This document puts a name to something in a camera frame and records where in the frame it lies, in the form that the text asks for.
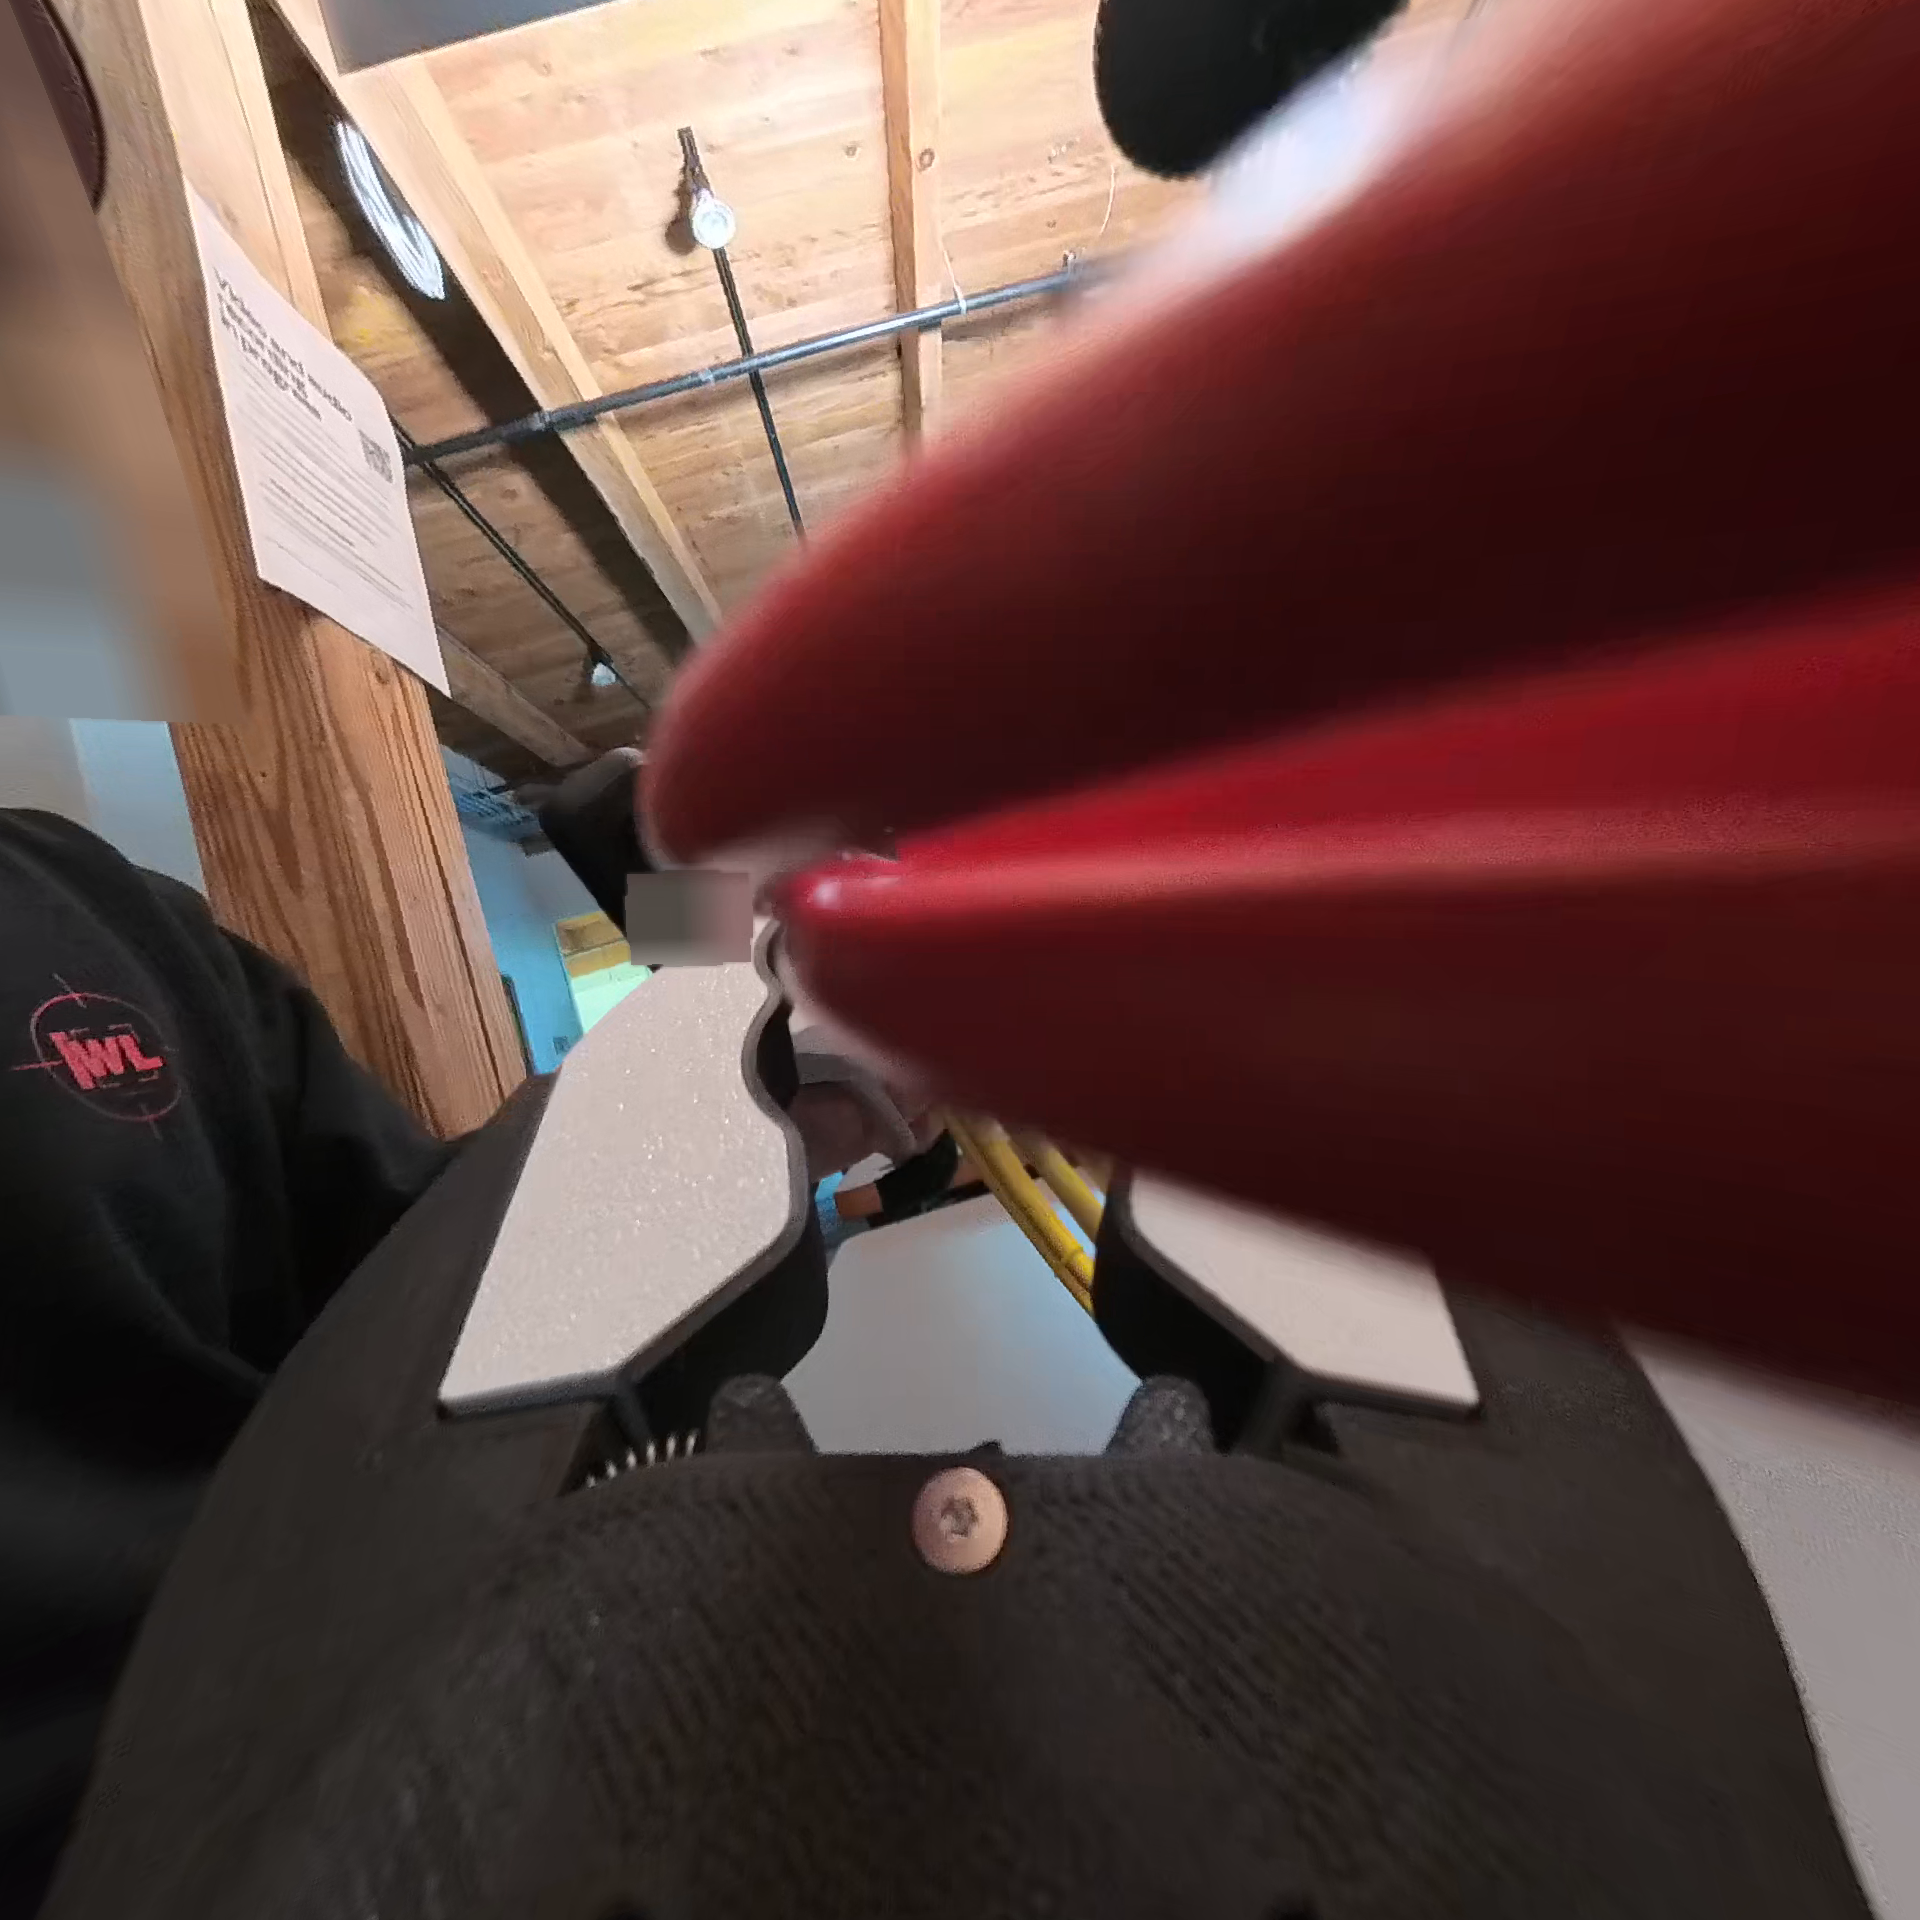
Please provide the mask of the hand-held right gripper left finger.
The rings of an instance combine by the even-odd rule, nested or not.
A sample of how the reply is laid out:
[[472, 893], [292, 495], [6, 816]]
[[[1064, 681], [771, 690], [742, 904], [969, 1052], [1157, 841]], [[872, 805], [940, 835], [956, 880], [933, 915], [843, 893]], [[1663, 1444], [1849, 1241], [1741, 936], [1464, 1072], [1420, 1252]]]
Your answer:
[[665, 968], [567, 1056], [438, 1386], [449, 1419], [599, 1407], [638, 1448], [825, 1328], [776, 938]]

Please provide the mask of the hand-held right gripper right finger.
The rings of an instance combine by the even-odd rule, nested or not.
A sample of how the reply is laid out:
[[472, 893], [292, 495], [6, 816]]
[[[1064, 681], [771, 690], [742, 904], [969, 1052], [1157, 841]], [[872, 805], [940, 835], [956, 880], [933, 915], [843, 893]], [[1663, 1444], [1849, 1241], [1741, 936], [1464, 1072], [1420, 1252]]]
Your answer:
[[1327, 1411], [1471, 1419], [1481, 1389], [1428, 1263], [1123, 1173], [1095, 1324], [1139, 1379], [1189, 1383], [1224, 1451], [1332, 1448]]

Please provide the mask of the person's black hoodie torso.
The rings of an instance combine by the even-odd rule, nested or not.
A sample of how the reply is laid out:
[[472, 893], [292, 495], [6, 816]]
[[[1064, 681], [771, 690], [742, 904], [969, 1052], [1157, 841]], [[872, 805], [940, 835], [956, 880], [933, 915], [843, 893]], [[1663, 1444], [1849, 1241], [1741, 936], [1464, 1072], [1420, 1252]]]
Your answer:
[[454, 1160], [206, 901], [3, 815], [3, 1913], [279, 1365]]

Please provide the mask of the black ceiling pipe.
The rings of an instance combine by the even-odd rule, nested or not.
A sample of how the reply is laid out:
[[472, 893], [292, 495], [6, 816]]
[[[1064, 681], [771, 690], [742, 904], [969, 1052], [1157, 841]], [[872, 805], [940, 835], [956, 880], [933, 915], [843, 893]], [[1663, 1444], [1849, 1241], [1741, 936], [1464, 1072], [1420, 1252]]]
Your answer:
[[400, 457], [406, 469], [422, 472], [425, 466], [445, 465], [477, 451], [510, 448], [527, 441], [574, 435], [605, 418], [624, 416], [668, 400], [681, 400], [692, 393], [710, 393], [739, 383], [753, 383], [756, 377], [825, 362], [840, 353], [916, 340], [924, 335], [941, 335], [948, 328], [963, 328], [998, 314], [1009, 314], [1019, 306], [1067, 298], [1084, 283], [1112, 276], [1117, 268], [1117, 256], [1067, 256], [1053, 272], [1005, 281], [1003, 287], [995, 287], [979, 295], [952, 295], [937, 304], [916, 306], [881, 321], [836, 328], [782, 347], [742, 353], [723, 363], [643, 383], [627, 392], [601, 393], [596, 397], [574, 400], [550, 410], [543, 408], [508, 423], [488, 423], [457, 436], [429, 443], [406, 441], [400, 448]]

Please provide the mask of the white paper notice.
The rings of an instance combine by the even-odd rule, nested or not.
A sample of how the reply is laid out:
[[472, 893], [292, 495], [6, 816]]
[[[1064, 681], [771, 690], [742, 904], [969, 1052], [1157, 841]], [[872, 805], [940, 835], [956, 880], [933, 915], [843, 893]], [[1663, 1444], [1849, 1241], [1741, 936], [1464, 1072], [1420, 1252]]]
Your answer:
[[447, 692], [385, 404], [184, 193], [256, 576]]

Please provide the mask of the black conduit with round sensor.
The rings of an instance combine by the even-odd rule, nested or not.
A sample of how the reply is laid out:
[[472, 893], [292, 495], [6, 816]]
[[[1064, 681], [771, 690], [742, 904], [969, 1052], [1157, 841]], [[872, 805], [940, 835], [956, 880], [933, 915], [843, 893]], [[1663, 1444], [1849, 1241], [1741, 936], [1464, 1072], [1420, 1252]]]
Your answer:
[[[700, 138], [689, 125], [679, 129], [679, 151], [681, 151], [681, 171], [686, 185], [686, 228], [692, 244], [710, 256], [723, 300], [726, 304], [726, 317], [733, 329], [735, 339], [735, 357], [742, 362], [751, 362], [756, 357], [756, 345], [751, 340], [751, 328], [740, 300], [735, 274], [732, 265], [729, 247], [735, 240], [735, 216], [732, 207], [718, 195], [713, 181], [709, 179], [704, 165], [704, 151], [700, 146]], [[800, 496], [796, 492], [796, 482], [791, 476], [788, 460], [784, 455], [782, 435], [776, 427], [775, 408], [771, 393], [766, 389], [766, 377], [761, 368], [749, 368], [742, 375], [753, 400], [753, 410], [758, 416], [758, 429], [763, 435], [768, 455], [773, 460], [775, 481], [782, 495], [784, 513], [796, 540], [807, 537], [807, 524], [800, 507]]]

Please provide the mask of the round ceiling light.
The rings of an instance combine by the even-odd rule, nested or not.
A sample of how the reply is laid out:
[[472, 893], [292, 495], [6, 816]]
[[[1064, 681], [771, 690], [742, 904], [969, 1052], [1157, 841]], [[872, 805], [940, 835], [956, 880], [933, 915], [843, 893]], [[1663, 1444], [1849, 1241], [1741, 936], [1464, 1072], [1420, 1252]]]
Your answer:
[[445, 301], [447, 271], [444, 256], [427, 227], [404, 201], [383, 162], [374, 156], [366, 133], [350, 116], [339, 115], [331, 125], [331, 141], [347, 199], [374, 239], [400, 287], [429, 304]]

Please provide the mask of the black rounded object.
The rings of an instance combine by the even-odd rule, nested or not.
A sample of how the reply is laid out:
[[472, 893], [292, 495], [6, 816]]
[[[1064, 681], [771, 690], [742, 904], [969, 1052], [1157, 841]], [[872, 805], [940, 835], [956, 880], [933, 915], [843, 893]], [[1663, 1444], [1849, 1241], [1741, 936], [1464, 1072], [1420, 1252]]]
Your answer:
[[1324, 75], [1367, 51], [1404, 2], [1102, 2], [1095, 103], [1112, 146], [1191, 179]]

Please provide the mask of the wooden post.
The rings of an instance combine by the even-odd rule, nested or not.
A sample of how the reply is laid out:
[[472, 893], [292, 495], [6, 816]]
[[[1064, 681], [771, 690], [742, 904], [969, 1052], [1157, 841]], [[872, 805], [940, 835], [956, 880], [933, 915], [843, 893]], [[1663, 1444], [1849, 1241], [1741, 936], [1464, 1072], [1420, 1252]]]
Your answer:
[[188, 189], [325, 325], [246, 4], [56, 2], [103, 115], [103, 240], [182, 465], [236, 671], [231, 721], [176, 727], [214, 915], [294, 969], [433, 1135], [520, 1083], [425, 690], [260, 583], [216, 393]]

